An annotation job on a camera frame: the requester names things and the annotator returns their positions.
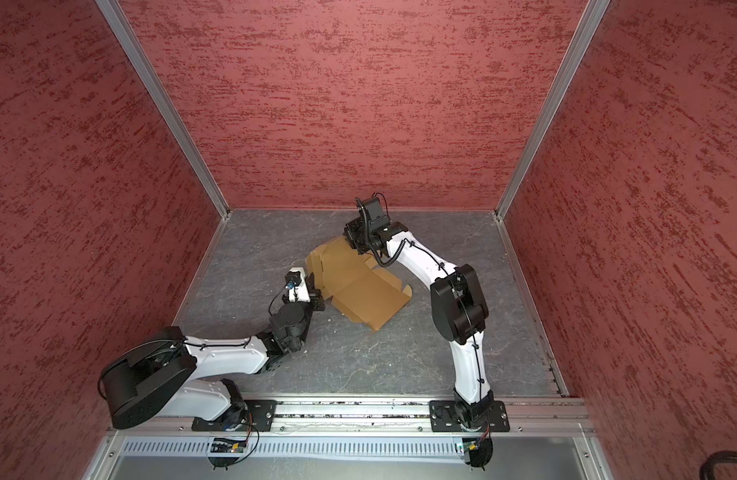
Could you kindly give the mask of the brown cardboard box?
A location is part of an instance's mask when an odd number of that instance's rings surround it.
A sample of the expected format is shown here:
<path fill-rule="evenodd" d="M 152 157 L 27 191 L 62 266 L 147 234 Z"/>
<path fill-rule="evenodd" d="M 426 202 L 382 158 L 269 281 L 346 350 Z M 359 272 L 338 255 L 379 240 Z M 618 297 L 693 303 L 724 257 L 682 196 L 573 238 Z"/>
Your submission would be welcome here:
<path fill-rule="evenodd" d="M 324 299 L 350 321 L 380 330 L 412 298 L 412 289 L 368 253 L 360 254 L 342 238 L 312 250 L 306 270 Z"/>

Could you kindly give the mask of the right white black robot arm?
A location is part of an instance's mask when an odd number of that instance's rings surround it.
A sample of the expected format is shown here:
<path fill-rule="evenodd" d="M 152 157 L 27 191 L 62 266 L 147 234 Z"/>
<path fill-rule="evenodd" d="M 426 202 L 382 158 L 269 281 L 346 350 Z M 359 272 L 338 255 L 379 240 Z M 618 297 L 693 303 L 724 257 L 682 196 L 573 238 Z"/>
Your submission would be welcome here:
<path fill-rule="evenodd" d="M 482 352 L 488 307 L 473 267 L 444 260 L 399 222 L 356 218 L 344 237 L 358 253 L 371 254 L 382 267 L 398 263 L 428 288 L 432 322 L 451 350 L 455 418 L 468 430 L 480 428 L 494 396 Z"/>

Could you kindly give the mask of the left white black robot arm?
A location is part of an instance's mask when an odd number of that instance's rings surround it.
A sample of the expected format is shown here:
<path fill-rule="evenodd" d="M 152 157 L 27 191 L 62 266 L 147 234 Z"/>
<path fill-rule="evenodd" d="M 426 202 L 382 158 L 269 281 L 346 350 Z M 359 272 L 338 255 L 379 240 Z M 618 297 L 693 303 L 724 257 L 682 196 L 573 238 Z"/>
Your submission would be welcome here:
<path fill-rule="evenodd" d="M 112 427 L 134 428 L 154 418 L 190 418 L 196 431 L 252 431 L 260 427 L 232 375 L 268 371 L 302 350 L 312 315 L 324 310 L 311 277 L 290 280 L 282 305 L 264 330 L 242 339 L 202 339 L 176 326 L 126 351 L 102 369 L 98 393 Z"/>

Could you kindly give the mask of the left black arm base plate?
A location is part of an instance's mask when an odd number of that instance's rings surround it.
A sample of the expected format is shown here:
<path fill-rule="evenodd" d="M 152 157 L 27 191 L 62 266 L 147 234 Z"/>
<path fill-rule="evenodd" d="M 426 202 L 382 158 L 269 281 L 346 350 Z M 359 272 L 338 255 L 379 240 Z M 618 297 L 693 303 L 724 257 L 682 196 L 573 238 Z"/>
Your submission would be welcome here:
<path fill-rule="evenodd" d="M 276 415 L 276 400 L 246 400 L 244 404 L 232 404 L 216 420 L 194 418 L 195 432 L 268 432 Z"/>

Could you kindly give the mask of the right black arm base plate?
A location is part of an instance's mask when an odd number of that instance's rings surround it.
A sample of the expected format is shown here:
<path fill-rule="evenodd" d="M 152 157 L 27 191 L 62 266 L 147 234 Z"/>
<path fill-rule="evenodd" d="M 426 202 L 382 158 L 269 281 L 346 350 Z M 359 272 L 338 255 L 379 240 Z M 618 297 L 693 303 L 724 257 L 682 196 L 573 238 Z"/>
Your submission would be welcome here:
<path fill-rule="evenodd" d="M 433 400 L 428 403 L 431 430 L 441 432 L 510 432 L 505 404 L 486 401 L 466 405 L 460 401 Z"/>

